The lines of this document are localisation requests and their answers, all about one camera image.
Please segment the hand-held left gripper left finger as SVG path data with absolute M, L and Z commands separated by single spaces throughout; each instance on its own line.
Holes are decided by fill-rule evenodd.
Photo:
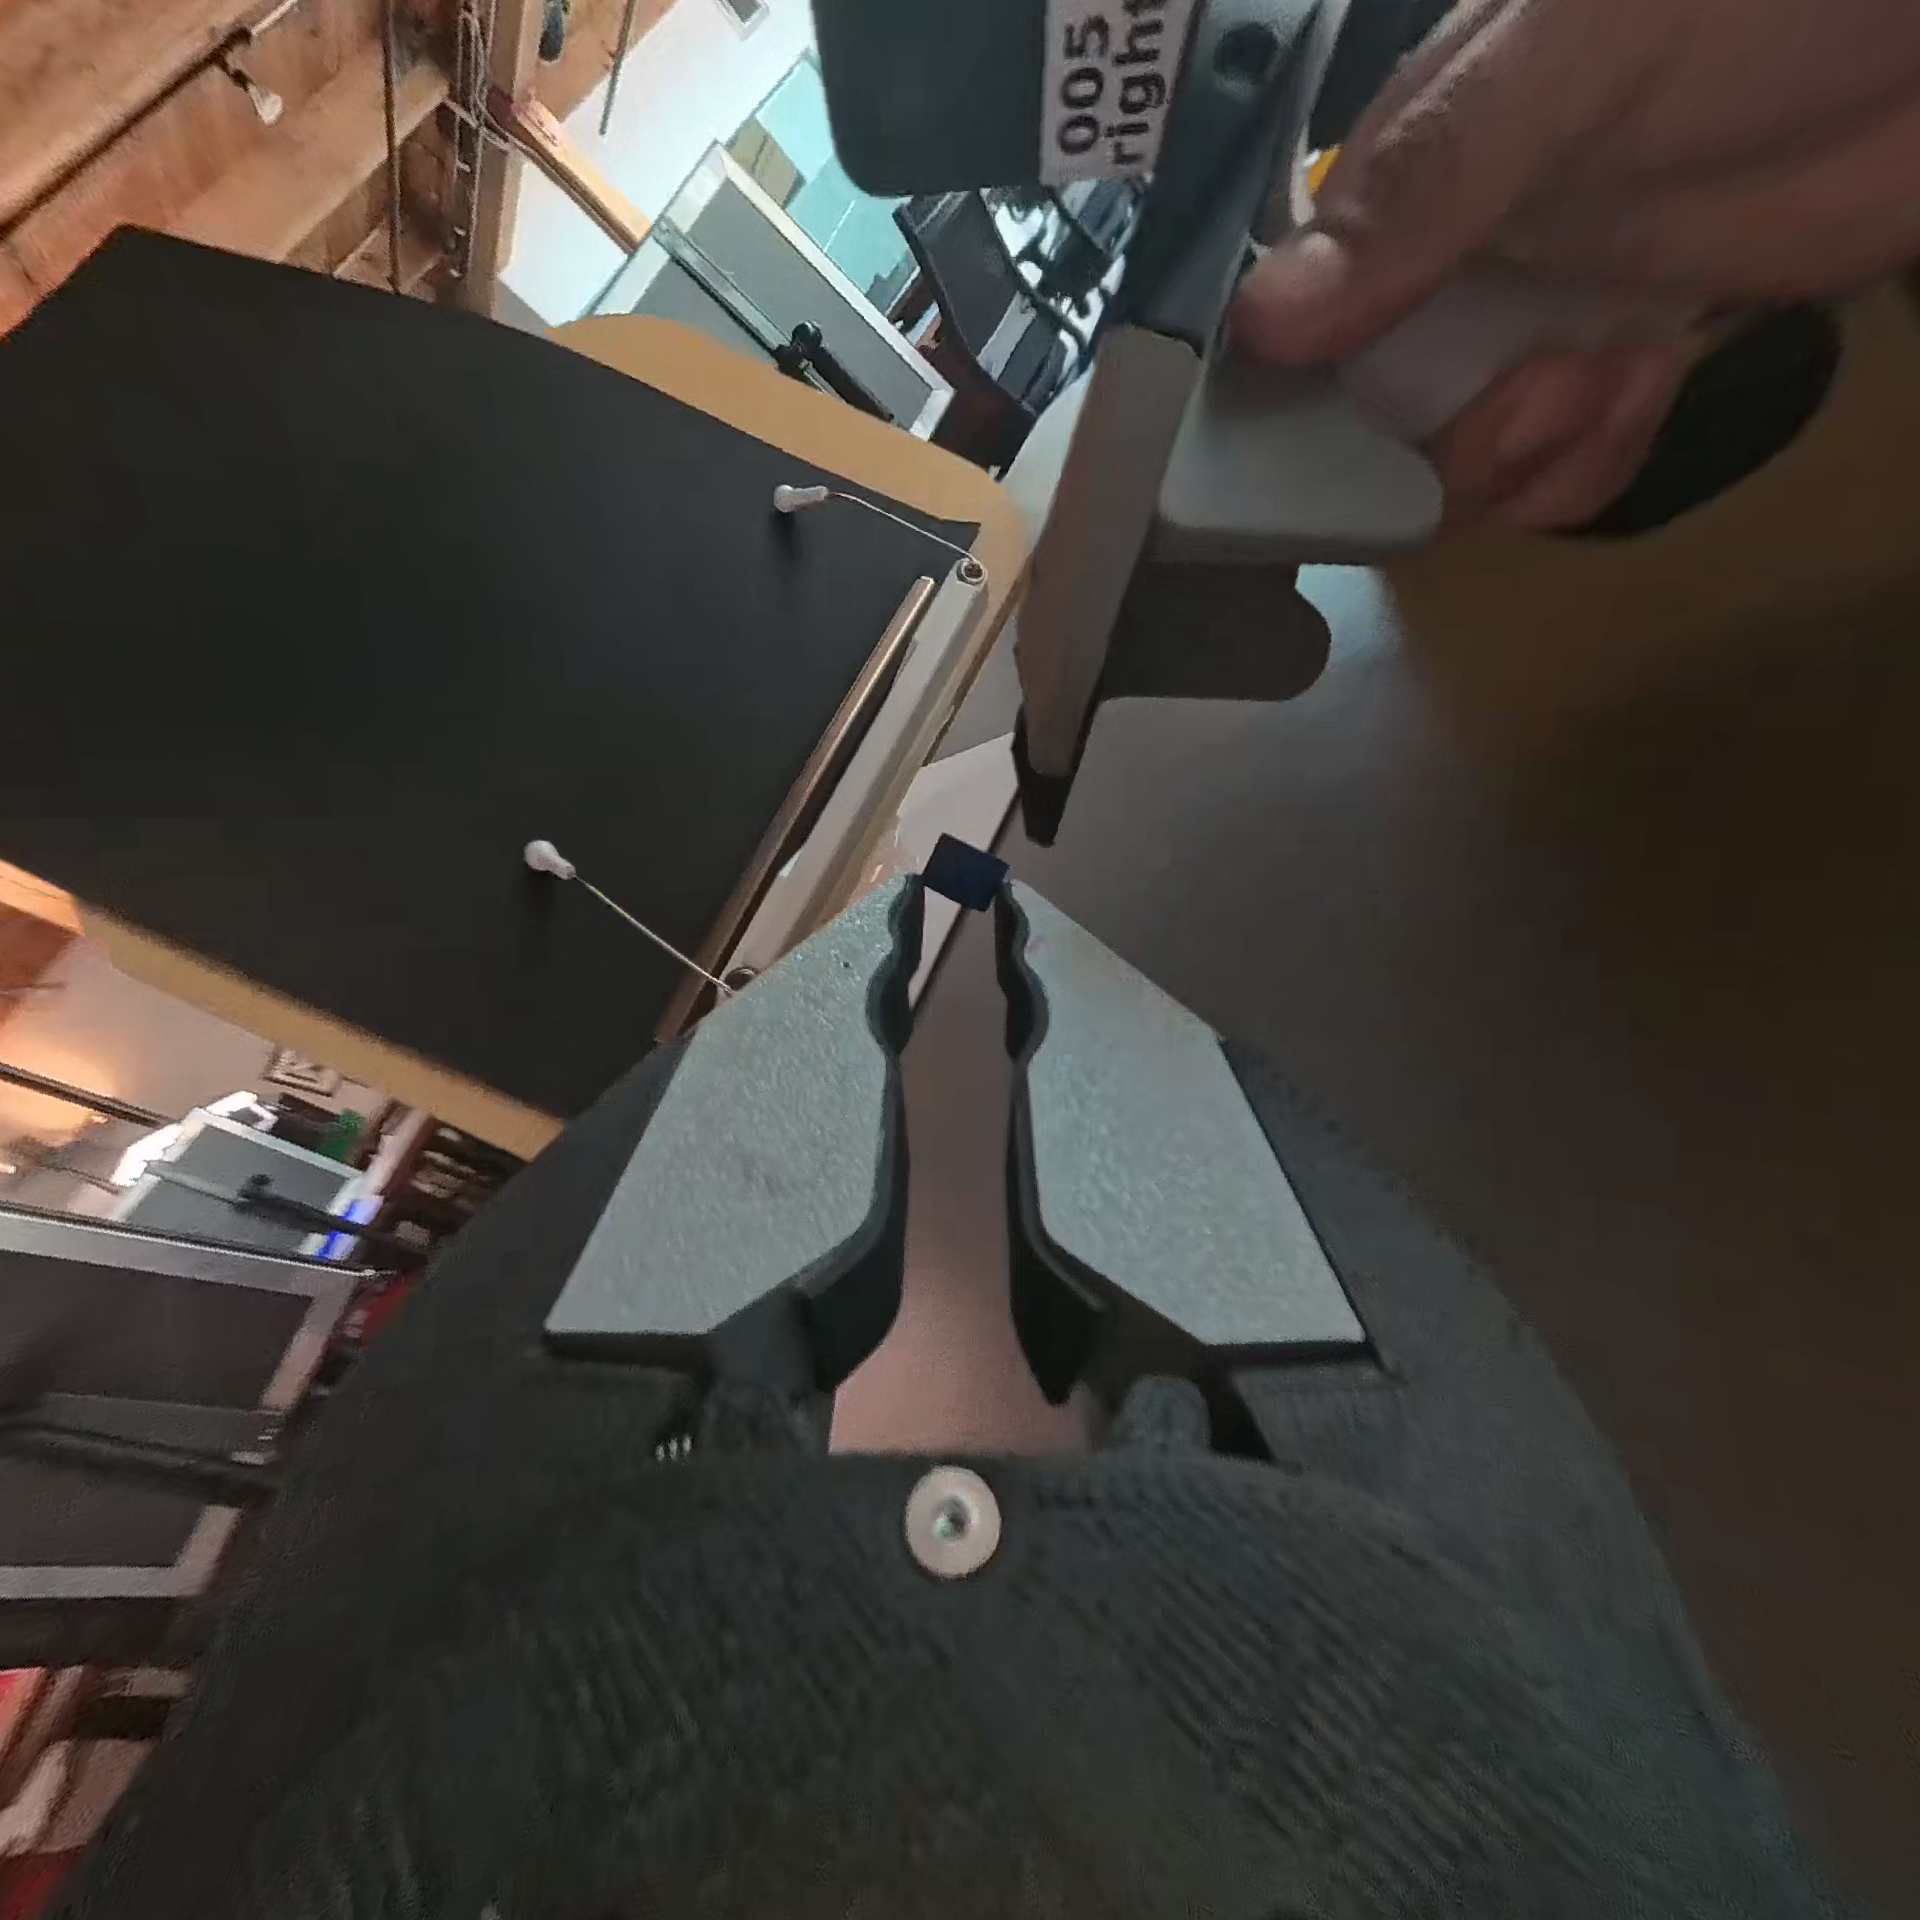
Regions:
M 906 1275 L 907 986 L 924 881 L 889 876 L 685 1041 L 544 1344 L 767 1389 L 837 1389 Z

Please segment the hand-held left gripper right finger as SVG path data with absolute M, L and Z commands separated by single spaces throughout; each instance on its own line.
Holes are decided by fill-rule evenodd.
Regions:
M 1051 1406 L 1347 1360 L 1368 1334 L 1207 1022 L 1021 881 L 994 901 L 1010 1308 Z

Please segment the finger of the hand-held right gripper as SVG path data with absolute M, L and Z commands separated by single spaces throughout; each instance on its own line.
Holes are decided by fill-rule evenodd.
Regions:
M 1102 709 L 1097 683 L 1142 563 L 1363 567 L 1428 541 L 1443 496 L 1428 463 L 1329 373 L 1121 328 L 1075 393 L 1018 612 L 1014 761 L 1027 836 L 1049 848 Z
M 1117 607 L 1097 701 L 1283 703 L 1326 668 L 1330 629 L 1298 570 L 1142 563 Z

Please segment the person's right hand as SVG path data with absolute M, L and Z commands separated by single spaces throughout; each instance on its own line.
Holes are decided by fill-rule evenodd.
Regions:
M 1915 175 L 1913 2 L 1456 4 L 1241 281 L 1234 344 L 1343 364 L 1493 261 L 1660 308 L 1531 356 L 1428 441 L 1450 515 L 1569 532 L 1644 464 L 1693 317 L 1915 265 Z

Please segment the black office chair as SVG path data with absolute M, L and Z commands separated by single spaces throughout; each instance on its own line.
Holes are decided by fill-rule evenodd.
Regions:
M 931 303 L 928 358 L 947 385 L 931 445 L 989 474 L 1010 469 L 1038 423 L 1091 371 L 1126 218 L 1039 193 L 1019 246 L 979 188 L 909 198 L 895 224 Z

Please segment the grey framed partition panel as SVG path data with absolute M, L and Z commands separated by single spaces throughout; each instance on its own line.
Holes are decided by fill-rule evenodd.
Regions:
M 632 311 L 682 318 L 929 441 L 952 385 L 714 141 L 635 262 Z
M 362 1259 L 338 1228 L 368 1214 L 359 1173 L 225 1112 L 192 1109 L 137 1141 L 114 1182 L 108 1220 L 122 1228 L 275 1259 Z

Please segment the black computer monitor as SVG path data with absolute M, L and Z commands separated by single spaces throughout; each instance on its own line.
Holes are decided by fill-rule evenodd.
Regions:
M 780 871 L 859 883 L 1027 571 L 979 469 L 701 335 L 576 345 L 118 230 L 5 335 L 5 864 L 533 1157 Z M 964 585 L 834 487 L 972 548 Z

